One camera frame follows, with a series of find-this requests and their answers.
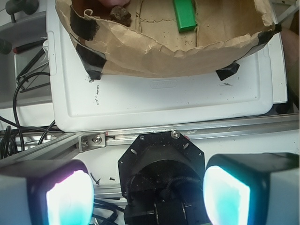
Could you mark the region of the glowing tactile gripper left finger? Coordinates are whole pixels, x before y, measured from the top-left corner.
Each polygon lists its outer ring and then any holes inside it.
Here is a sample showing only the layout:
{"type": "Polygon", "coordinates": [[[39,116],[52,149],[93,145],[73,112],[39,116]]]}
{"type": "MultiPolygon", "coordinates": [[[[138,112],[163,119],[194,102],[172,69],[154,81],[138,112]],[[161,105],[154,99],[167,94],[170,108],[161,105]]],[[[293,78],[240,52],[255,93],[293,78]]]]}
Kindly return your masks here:
{"type": "Polygon", "coordinates": [[[2,225],[87,225],[94,187],[80,160],[26,160],[0,168],[2,225]]]}

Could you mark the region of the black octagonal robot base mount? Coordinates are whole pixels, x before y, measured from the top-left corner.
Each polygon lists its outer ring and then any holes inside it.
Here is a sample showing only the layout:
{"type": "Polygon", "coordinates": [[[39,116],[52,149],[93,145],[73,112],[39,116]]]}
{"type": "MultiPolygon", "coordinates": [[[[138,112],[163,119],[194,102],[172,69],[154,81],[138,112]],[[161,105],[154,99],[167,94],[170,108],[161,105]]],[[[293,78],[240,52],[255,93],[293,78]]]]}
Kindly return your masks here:
{"type": "Polygon", "coordinates": [[[205,154],[178,131],[140,134],[118,160],[127,225],[204,225],[205,154]]]}

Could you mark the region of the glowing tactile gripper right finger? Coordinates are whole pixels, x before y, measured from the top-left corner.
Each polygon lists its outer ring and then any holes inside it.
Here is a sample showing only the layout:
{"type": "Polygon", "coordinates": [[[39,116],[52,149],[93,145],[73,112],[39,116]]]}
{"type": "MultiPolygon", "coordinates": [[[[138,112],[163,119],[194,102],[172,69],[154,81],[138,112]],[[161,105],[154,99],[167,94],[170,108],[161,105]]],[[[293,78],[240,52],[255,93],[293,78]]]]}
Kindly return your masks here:
{"type": "Polygon", "coordinates": [[[213,225],[298,225],[298,154],[216,154],[206,167],[203,198],[213,225]]]}

